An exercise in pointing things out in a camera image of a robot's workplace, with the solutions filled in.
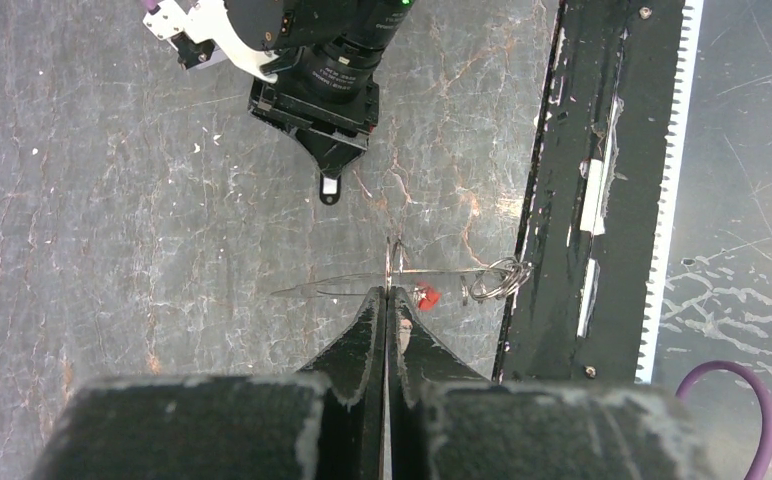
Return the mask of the large metal keyring plate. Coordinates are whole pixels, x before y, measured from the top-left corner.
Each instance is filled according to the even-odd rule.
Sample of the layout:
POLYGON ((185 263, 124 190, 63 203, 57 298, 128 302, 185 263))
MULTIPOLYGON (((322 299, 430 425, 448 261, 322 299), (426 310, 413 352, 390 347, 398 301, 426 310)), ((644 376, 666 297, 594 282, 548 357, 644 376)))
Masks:
POLYGON ((274 291, 273 297, 331 301, 362 297, 371 287, 400 287, 414 299, 419 283, 432 285, 441 298, 451 296, 464 306, 503 300, 514 294, 532 276, 533 266, 514 256, 503 257, 488 265, 457 269, 412 268, 404 244, 396 240, 388 247, 382 273, 355 273, 301 283, 274 291))

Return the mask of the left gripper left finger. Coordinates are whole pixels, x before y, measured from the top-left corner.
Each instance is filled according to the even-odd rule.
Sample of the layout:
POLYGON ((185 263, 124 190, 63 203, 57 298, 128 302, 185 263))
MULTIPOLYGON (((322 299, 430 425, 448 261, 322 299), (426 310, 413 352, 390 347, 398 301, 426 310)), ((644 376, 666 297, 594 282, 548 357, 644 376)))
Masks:
POLYGON ((386 294, 284 374, 104 377, 79 389, 35 479, 379 479, 386 294))

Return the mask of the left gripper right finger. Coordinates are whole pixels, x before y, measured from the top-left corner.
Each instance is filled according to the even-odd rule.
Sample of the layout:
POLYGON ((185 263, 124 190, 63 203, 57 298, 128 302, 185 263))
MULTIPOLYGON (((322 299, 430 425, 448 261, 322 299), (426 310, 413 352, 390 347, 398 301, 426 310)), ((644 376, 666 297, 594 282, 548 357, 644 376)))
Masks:
POLYGON ((392 475, 396 479, 710 479, 681 404, 642 385, 498 384, 387 302, 392 475))

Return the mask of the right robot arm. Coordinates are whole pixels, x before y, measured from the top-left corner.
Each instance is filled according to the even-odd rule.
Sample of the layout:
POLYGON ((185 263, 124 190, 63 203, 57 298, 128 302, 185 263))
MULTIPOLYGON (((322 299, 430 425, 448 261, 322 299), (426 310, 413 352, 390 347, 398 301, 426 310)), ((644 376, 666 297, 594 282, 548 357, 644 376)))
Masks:
POLYGON ((413 8, 410 1, 227 1, 234 32, 275 54, 255 79, 250 113, 296 141, 325 178, 368 149, 379 121, 374 73, 413 8))

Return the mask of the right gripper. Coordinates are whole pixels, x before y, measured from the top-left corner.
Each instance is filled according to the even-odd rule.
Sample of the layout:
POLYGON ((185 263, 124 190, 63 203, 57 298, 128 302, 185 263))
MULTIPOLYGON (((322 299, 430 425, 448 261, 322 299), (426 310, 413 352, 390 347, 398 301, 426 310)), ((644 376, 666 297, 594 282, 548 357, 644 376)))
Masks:
POLYGON ((367 84, 347 103, 328 101, 295 83, 253 81, 249 112, 295 140, 320 174, 337 179, 368 150, 379 121, 379 85, 367 84))

